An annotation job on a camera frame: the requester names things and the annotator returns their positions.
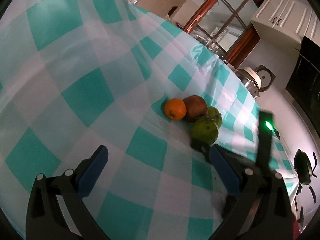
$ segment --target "stainless steel pot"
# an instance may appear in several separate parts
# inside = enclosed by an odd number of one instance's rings
[[[253,98],[260,97],[258,84],[247,71],[243,69],[236,69],[235,74],[240,79],[242,84],[247,88]]]

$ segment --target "window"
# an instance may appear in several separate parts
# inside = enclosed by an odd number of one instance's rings
[[[263,0],[204,1],[184,31],[238,67],[260,39],[250,20]]]

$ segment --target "orange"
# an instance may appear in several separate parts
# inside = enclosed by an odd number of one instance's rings
[[[171,120],[180,120],[187,113],[187,108],[181,99],[173,98],[164,105],[164,114]]]

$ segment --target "rice cooker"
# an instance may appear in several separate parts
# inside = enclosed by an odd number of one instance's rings
[[[266,91],[276,78],[276,76],[263,65],[260,65],[255,70],[250,67],[236,69],[234,73],[248,89],[253,98],[260,97],[259,93]]]

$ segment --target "screw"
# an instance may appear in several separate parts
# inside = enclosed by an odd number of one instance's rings
[[[64,172],[64,175],[71,176],[73,174],[73,169],[68,169]]]
[[[244,170],[244,173],[249,175],[249,176],[251,176],[251,175],[253,175],[253,170],[247,168],[247,169]]]
[[[278,172],[275,174],[275,176],[276,176],[277,179],[282,179],[282,175],[280,173],[278,173]]]
[[[36,176],[37,180],[41,180],[43,178],[43,174],[42,173],[39,173],[37,176]]]

